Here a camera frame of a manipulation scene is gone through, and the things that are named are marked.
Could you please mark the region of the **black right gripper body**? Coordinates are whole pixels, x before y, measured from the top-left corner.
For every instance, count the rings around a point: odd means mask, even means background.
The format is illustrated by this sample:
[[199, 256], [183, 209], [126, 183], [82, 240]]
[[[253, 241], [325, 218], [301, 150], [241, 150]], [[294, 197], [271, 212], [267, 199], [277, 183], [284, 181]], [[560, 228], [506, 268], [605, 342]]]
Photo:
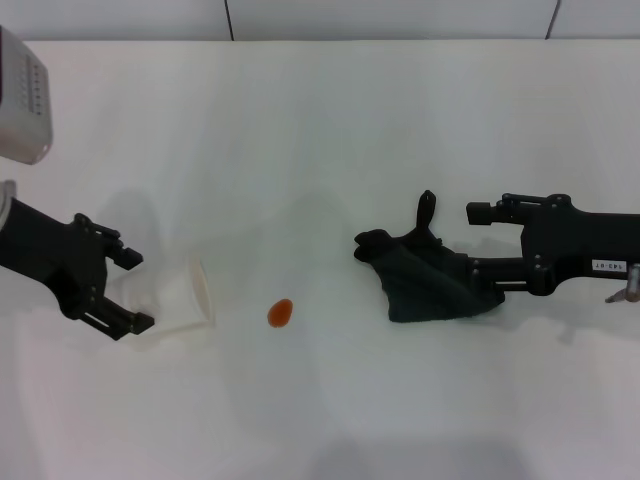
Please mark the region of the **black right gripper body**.
[[577, 209], [567, 195], [520, 201], [528, 290], [550, 295], [564, 281], [625, 281], [639, 262], [639, 216]]

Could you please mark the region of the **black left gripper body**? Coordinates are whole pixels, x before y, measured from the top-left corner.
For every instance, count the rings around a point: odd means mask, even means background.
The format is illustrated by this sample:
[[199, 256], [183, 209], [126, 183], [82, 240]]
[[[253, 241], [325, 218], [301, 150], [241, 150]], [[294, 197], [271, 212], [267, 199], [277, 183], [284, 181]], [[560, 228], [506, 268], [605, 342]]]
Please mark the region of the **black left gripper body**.
[[17, 199], [1, 228], [1, 265], [47, 287], [72, 320], [102, 306], [107, 251], [86, 218], [61, 223]]

